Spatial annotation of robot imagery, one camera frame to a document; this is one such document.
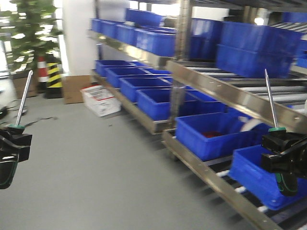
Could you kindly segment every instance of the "orange and white traffic cone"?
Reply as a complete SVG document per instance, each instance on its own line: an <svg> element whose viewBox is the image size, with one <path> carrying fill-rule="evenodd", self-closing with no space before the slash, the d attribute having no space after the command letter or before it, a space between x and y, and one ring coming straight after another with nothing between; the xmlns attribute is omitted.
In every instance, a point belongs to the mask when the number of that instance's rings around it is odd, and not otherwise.
<svg viewBox="0 0 307 230"><path fill-rule="evenodd" d="M38 69L38 93L44 93L46 91L47 81L48 81L48 72L47 65L44 57L38 57L37 63Z"/></svg>

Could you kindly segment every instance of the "metal shelving rack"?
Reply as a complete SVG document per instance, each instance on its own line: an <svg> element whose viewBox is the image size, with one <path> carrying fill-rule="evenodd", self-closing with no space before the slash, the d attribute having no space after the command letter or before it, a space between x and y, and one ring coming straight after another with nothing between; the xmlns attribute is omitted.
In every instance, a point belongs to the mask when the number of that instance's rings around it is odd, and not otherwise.
<svg viewBox="0 0 307 230"><path fill-rule="evenodd" d="M97 32L94 32L92 30L88 31L88 35L94 39L95 41L105 44L117 51L120 51L124 54L127 54L128 56L147 64L155 69L165 69L166 62L168 60L171 60L171 57L161 57L156 54L147 52L143 49L139 49L135 46L131 46L129 44L123 43L119 40L116 40L114 38L110 38L108 36L105 36L104 34L100 34Z"/></svg>
<svg viewBox="0 0 307 230"><path fill-rule="evenodd" d="M165 129L170 128L169 121L163 120L163 121L154 121L149 116L147 116L145 113L143 113L135 103L132 103L129 101L123 94L120 93L120 91L116 88L114 88L112 85L110 85L106 79L102 76L100 76L97 72L94 70L92 71L92 76L94 79L104 86L106 89L108 89L114 97L116 97L121 103L122 106L133 116L135 117L151 134L160 134Z"/></svg>
<svg viewBox="0 0 307 230"><path fill-rule="evenodd" d="M151 0L139 2L154 3ZM138 121L151 133L163 131L163 143L176 158L187 165L197 176L207 183L218 195L229 203L240 215L246 218L259 230L307 229L307 218L303 215L307 211L307 199L301 200L279 211L268 210L246 188L238 182L231 180L227 174L232 157L219 158L202 162L191 151L177 141L175 132L168 130L174 127L174 120L182 104L180 99L185 86L204 92L215 99L234 107L250 116L272 125L270 105L266 91L263 90L263 80L243 79L233 73L222 71L214 63L199 63L187 61L189 50L188 31L191 25L192 9L194 6L216 7L230 9L244 9L244 21L252 22L256 16L257 8L266 8L270 11L307 12L305 0L180 0L179 28L177 30L176 57L167 62L166 69L173 72L173 87L171 96L170 121L154 122L128 101L117 89L109 85L104 78L93 72L93 77L109 89L123 106L135 116ZM150 58L150 54L137 54L144 52L133 46L125 46L103 34L90 32L90 37L96 41L107 44L145 64L154 68L165 68L167 60L161 57ZM303 105L307 99L307 79L300 78L307 74L305 69L292 68L290 79L275 79L271 81L274 88L274 99L279 122L289 131L307 133L307 116L295 109L286 107L288 104Z"/></svg>

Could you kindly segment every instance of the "blue plastic bin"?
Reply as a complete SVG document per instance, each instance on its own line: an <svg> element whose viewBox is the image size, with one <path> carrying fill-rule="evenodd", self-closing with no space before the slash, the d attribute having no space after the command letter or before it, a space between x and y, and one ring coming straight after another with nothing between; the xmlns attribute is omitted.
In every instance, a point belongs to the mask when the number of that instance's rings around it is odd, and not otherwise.
<svg viewBox="0 0 307 230"><path fill-rule="evenodd" d="M165 74L165 75L169 75L172 74L172 72L168 71L168 70L162 70L162 69L146 69L146 71L151 72L152 74Z"/></svg>
<svg viewBox="0 0 307 230"><path fill-rule="evenodd" d="M147 35L147 51L163 57L173 57L175 55L176 35L157 34L154 32L147 32Z"/></svg>
<svg viewBox="0 0 307 230"><path fill-rule="evenodd" d="M161 77L162 79L168 81L169 83L173 83L173 78L172 77Z"/></svg>
<svg viewBox="0 0 307 230"><path fill-rule="evenodd" d="M221 21L193 18L191 31L192 36L205 38L206 40L219 43L222 34L223 23Z"/></svg>
<svg viewBox="0 0 307 230"><path fill-rule="evenodd" d="M141 68L147 68L149 67L148 65L141 63L139 61L130 61L129 63L132 63L133 65L135 65L135 67L141 67Z"/></svg>
<svg viewBox="0 0 307 230"><path fill-rule="evenodd" d="M108 68L106 69L106 80L115 88L120 87L120 78L129 77L134 78L137 75L144 77L150 76L150 74L141 68Z"/></svg>
<svg viewBox="0 0 307 230"><path fill-rule="evenodd" d="M279 210L307 196L307 180L303 179L298 179L296 196L283 196L279 192L275 175L260 167L262 153L270 154L261 145L235 150L232 167L228 175L237 180L272 210Z"/></svg>
<svg viewBox="0 0 307 230"><path fill-rule="evenodd" d="M301 56L306 55L305 51L307 51L307 41L301 40L298 44L298 48L296 50L296 56L299 58Z"/></svg>
<svg viewBox="0 0 307 230"><path fill-rule="evenodd" d="M120 22L102 20L101 23L101 33L111 38L117 37L117 24L119 24Z"/></svg>
<svg viewBox="0 0 307 230"><path fill-rule="evenodd" d="M176 137L202 161L231 155L251 145L253 131L240 132L243 122L228 113L178 117ZM217 131L222 136L207 138L202 133Z"/></svg>
<svg viewBox="0 0 307 230"><path fill-rule="evenodd" d="M284 12L283 13L284 23L306 23L307 13L300 12Z"/></svg>
<svg viewBox="0 0 307 230"><path fill-rule="evenodd" d="M302 35L265 25L224 22L221 44L249 51L294 56Z"/></svg>
<svg viewBox="0 0 307 230"><path fill-rule="evenodd" d="M214 60L217 53L217 42L202 37L191 37L190 58Z"/></svg>
<svg viewBox="0 0 307 230"><path fill-rule="evenodd" d="M131 102L137 102L137 90L169 89L171 86L159 78L122 78L120 91Z"/></svg>
<svg viewBox="0 0 307 230"><path fill-rule="evenodd" d="M148 48L148 38L149 35L147 34L146 30L143 29L135 29L136 32L136 37L137 37L137 41L136 41L136 47L143 49L143 50L147 50Z"/></svg>
<svg viewBox="0 0 307 230"><path fill-rule="evenodd" d="M186 91L185 103L179 116L221 112L224 106L219 102L204 102ZM138 90L138 107L153 120L167 120L170 116L171 90Z"/></svg>
<svg viewBox="0 0 307 230"><path fill-rule="evenodd" d="M137 32L135 28L128 25L118 24L117 25L117 40L136 46Z"/></svg>
<svg viewBox="0 0 307 230"><path fill-rule="evenodd" d="M218 45L216 67L246 78L288 78L292 57Z"/></svg>
<svg viewBox="0 0 307 230"><path fill-rule="evenodd" d="M135 67L135 64L122 60L96 60L96 72L102 77L106 76L107 68Z"/></svg>
<svg viewBox="0 0 307 230"><path fill-rule="evenodd" d="M297 59L297 66L307 68L307 55L303 55L300 58Z"/></svg>
<svg viewBox="0 0 307 230"><path fill-rule="evenodd" d="M100 32L100 19L92 18L92 30L95 32Z"/></svg>
<svg viewBox="0 0 307 230"><path fill-rule="evenodd" d="M139 11L127 8L125 19L126 21L134 22L138 25L159 26L163 17L149 11Z"/></svg>

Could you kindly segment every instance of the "red object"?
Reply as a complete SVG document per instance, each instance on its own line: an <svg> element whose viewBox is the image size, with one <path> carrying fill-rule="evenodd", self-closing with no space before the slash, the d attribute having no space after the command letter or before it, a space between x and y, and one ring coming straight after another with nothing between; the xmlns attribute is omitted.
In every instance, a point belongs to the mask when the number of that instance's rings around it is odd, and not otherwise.
<svg viewBox="0 0 307 230"><path fill-rule="evenodd" d="M214 137L219 137L219 136L222 135L221 133L219 133L217 131L203 132L201 134L203 134L207 138L214 138Z"/></svg>
<svg viewBox="0 0 307 230"><path fill-rule="evenodd" d="M38 74L39 74L38 81L47 82L48 72L47 72L47 65L46 65L44 57L38 57L37 69L38 69Z"/></svg>

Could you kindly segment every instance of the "white object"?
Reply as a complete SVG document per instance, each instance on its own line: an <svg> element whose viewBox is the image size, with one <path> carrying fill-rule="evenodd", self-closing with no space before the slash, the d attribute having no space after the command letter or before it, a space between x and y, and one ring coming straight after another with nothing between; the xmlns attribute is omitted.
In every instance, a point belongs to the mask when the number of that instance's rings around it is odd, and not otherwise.
<svg viewBox="0 0 307 230"><path fill-rule="evenodd" d="M246 189L244 186L241 186L241 187L236 188L235 191L236 191L237 193L242 194L242 193L246 192L247 189Z"/></svg>
<svg viewBox="0 0 307 230"><path fill-rule="evenodd" d="M228 173L229 173L229 170L225 170L225 171L218 172L216 175L218 177L224 177L224 176L227 176Z"/></svg>
<svg viewBox="0 0 307 230"><path fill-rule="evenodd" d="M84 105L97 116L106 116L120 111L121 103L100 85L81 89Z"/></svg>
<svg viewBox="0 0 307 230"><path fill-rule="evenodd" d="M258 207L258 211L259 211L259 212L267 212L268 210L269 210L269 208L266 207L266 206L260 206L260 207Z"/></svg>
<svg viewBox="0 0 307 230"><path fill-rule="evenodd" d="M260 120L257 120L255 118L252 118L248 120L241 128L241 132L250 131L257 125L261 124L262 122Z"/></svg>

